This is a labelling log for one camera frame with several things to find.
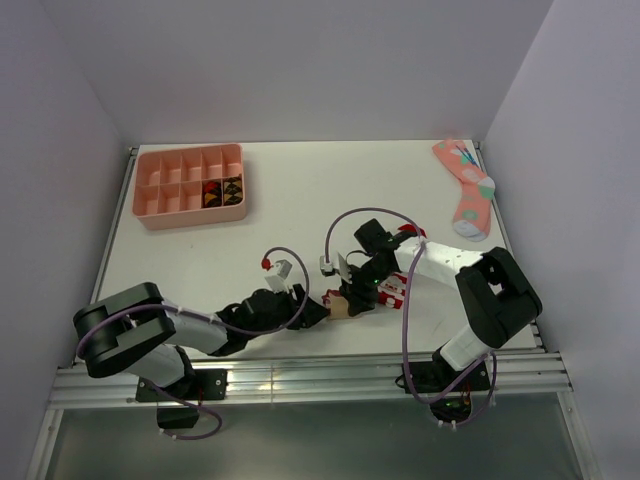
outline pink sock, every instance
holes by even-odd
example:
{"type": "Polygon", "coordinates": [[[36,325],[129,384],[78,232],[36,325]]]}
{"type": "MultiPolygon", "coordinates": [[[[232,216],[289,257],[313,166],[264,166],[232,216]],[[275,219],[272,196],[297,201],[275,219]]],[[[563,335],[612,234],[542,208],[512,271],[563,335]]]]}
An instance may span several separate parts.
{"type": "Polygon", "coordinates": [[[433,147],[433,153],[462,184],[462,197],[453,217],[453,229],[468,240],[487,238],[491,228],[491,200],[495,183],[465,155],[464,143],[444,140],[433,147]]]}

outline purple cable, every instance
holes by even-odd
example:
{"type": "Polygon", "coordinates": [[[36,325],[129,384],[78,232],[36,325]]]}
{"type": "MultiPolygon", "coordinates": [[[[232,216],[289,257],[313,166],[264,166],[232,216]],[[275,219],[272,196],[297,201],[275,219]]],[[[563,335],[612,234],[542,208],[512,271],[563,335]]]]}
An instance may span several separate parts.
{"type": "MultiPolygon", "coordinates": [[[[411,226],[413,226],[413,228],[418,233],[418,235],[420,235],[420,228],[418,227],[418,224],[413,220],[411,220],[409,217],[402,215],[401,213],[395,212],[393,210],[388,210],[386,208],[378,208],[378,207],[354,208],[353,210],[349,210],[343,213],[342,215],[340,215],[338,218],[336,218],[331,224],[331,226],[329,227],[329,231],[327,232],[327,237],[325,239],[325,244],[324,244],[324,254],[325,254],[326,262],[330,261],[329,260],[329,242],[331,240],[331,233],[333,232],[333,229],[336,227],[338,222],[343,218],[359,212],[381,212],[381,213],[387,213],[389,215],[393,215],[395,217],[399,217],[404,221],[408,222],[409,224],[411,224],[411,226]]],[[[469,375],[469,373],[471,373],[473,369],[475,369],[478,365],[480,365],[480,363],[482,363],[487,358],[487,355],[483,355],[480,358],[478,358],[476,361],[474,361],[471,365],[469,365],[466,369],[464,369],[462,373],[458,375],[456,379],[453,382],[451,382],[451,384],[449,384],[449,386],[447,386],[447,388],[445,388],[442,392],[440,392],[434,397],[423,398],[420,396],[420,394],[416,390],[416,386],[413,383],[413,378],[411,377],[411,369],[409,366],[409,345],[408,345],[409,344],[409,303],[411,301],[411,285],[413,283],[413,275],[415,273],[416,267],[418,266],[418,262],[420,261],[420,257],[425,252],[425,250],[426,250],[425,243],[420,242],[420,248],[418,249],[418,253],[414,257],[413,261],[411,262],[411,266],[409,267],[409,272],[407,273],[407,285],[405,288],[406,293],[405,293],[404,305],[402,307],[402,371],[404,373],[405,385],[407,385],[407,387],[409,388],[409,391],[411,392],[411,395],[413,396],[413,398],[415,398],[418,402],[424,405],[431,405],[435,402],[442,400],[449,393],[451,393],[451,391],[460,382],[462,382],[464,378],[467,375],[469,375]]],[[[491,356],[493,359],[493,379],[492,379],[491,387],[489,389],[487,398],[483,403],[483,405],[478,409],[478,411],[475,414],[472,414],[469,418],[467,418],[463,422],[456,423],[457,425],[463,425],[477,418],[478,415],[480,415],[484,410],[486,410],[487,405],[491,401],[491,397],[495,390],[495,384],[497,379],[497,358],[495,356],[495,353],[493,352],[491,352],[491,356]]]]}
{"type": "MultiPolygon", "coordinates": [[[[151,305],[139,305],[137,307],[131,307],[131,308],[127,308],[125,310],[122,310],[114,315],[111,315],[110,317],[105,318],[103,321],[101,321],[100,323],[98,323],[96,326],[94,326],[93,328],[91,328],[78,342],[78,346],[76,347],[76,355],[79,358],[83,358],[84,357],[84,352],[87,349],[87,344],[89,343],[89,341],[91,340],[91,338],[96,334],[96,332],[102,330],[103,328],[105,328],[106,326],[118,321],[118,320],[122,320],[123,318],[127,317],[128,315],[134,314],[134,313],[139,313],[139,312],[146,312],[149,310],[164,310],[167,312],[171,312],[171,313],[181,313],[182,315],[185,315],[187,317],[192,317],[195,318],[197,320],[202,320],[203,322],[207,322],[207,323],[211,323],[211,324],[215,324],[215,325],[220,325],[221,327],[224,327],[227,330],[232,330],[234,332],[238,332],[238,333],[243,333],[245,335],[254,335],[254,336],[260,336],[260,335],[269,335],[271,333],[276,333],[279,332],[281,330],[284,330],[285,328],[287,328],[289,325],[291,325],[293,322],[295,322],[298,317],[302,314],[302,311],[304,310],[304,307],[307,304],[307,300],[309,299],[309,287],[310,287],[310,281],[309,281],[309,272],[307,271],[307,267],[305,267],[304,263],[302,262],[302,259],[300,258],[300,256],[295,253],[293,250],[287,248],[287,247],[273,247],[270,248],[269,250],[266,251],[266,253],[263,256],[264,258],[267,258],[271,253],[273,252],[285,252],[288,253],[289,255],[291,255],[293,258],[296,259],[296,261],[300,264],[300,268],[302,269],[302,273],[304,274],[304,283],[305,283],[305,287],[304,287],[304,297],[302,298],[302,303],[300,303],[300,306],[298,307],[298,310],[296,310],[296,313],[293,314],[293,316],[291,317],[290,320],[288,320],[286,323],[283,323],[282,325],[280,325],[277,328],[271,329],[271,330],[264,330],[261,332],[255,332],[255,331],[251,331],[251,330],[244,330],[242,328],[238,328],[238,327],[234,327],[232,325],[227,325],[226,323],[222,322],[221,320],[217,320],[215,318],[212,318],[210,315],[206,315],[204,313],[200,313],[200,312],[196,312],[194,310],[179,310],[178,307],[174,307],[173,305],[161,305],[161,304],[151,304],[151,305]]],[[[204,407],[202,405],[196,405],[194,403],[190,403],[187,402],[185,400],[181,400],[177,397],[174,397],[173,395],[167,393],[166,391],[164,391],[161,387],[157,386],[156,384],[154,384],[153,382],[145,379],[145,382],[148,382],[148,384],[156,391],[158,392],[160,395],[166,397],[167,399],[180,403],[181,405],[184,405],[185,407],[191,407],[194,408],[196,410],[198,410],[199,412],[203,412],[206,413],[208,415],[211,415],[212,417],[214,417],[216,420],[218,420],[218,425],[216,426],[216,428],[214,428],[213,430],[211,430],[210,432],[207,433],[203,433],[201,435],[178,435],[178,434],[174,434],[172,432],[163,432],[165,435],[168,435],[169,437],[175,437],[178,440],[202,440],[203,438],[208,438],[211,437],[213,435],[215,435],[216,433],[218,433],[218,431],[220,430],[220,428],[222,427],[222,417],[215,412],[214,410],[204,407]]]]}
{"type": "Polygon", "coordinates": [[[201,433],[199,435],[182,435],[179,433],[173,433],[167,430],[162,430],[162,433],[165,434],[166,436],[175,438],[176,440],[203,440],[205,438],[213,437],[222,428],[222,417],[215,410],[212,410],[211,408],[205,407],[203,405],[196,405],[195,403],[187,402],[186,400],[181,400],[180,398],[174,397],[170,393],[167,393],[165,390],[163,390],[153,382],[150,382],[147,379],[145,379],[144,381],[148,382],[151,388],[153,388],[157,393],[167,398],[168,400],[179,403],[180,405],[184,405],[185,407],[193,408],[199,412],[206,413],[207,415],[212,416],[218,421],[218,425],[216,425],[216,428],[206,433],[201,433]]]}
{"type": "Polygon", "coordinates": [[[414,222],[413,220],[411,220],[409,217],[405,217],[401,213],[394,212],[393,210],[389,210],[389,209],[386,209],[386,208],[380,208],[380,207],[354,208],[353,210],[349,210],[349,211],[344,212],[342,215],[340,215],[338,218],[336,218],[333,221],[333,223],[331,224],[331,226],[329,227],[329,230],[327,231],[327,237],[326,237],[326,239],[324,241],[324,260],[325,260],[325,262],[329,262],[329,241],[331,240],[331,234],[333,233],[333,229],[336,228],[336,225],[338,224],[338,222],[340,222],[340,220],[342,220],[344,217],[348,217],[349,215],[353,215],[354,213],[360,213],[360,212],[380,212],[380,213],[387,213],[387,214],[393,215],[395,217],[399,217],[399,218],[403,219],[405,222],[410,223],[411,226],[416,229],[416,233],[418,235],[420,235],[420,229],[418,228],[418,224],[416,222],[414,222]]]}

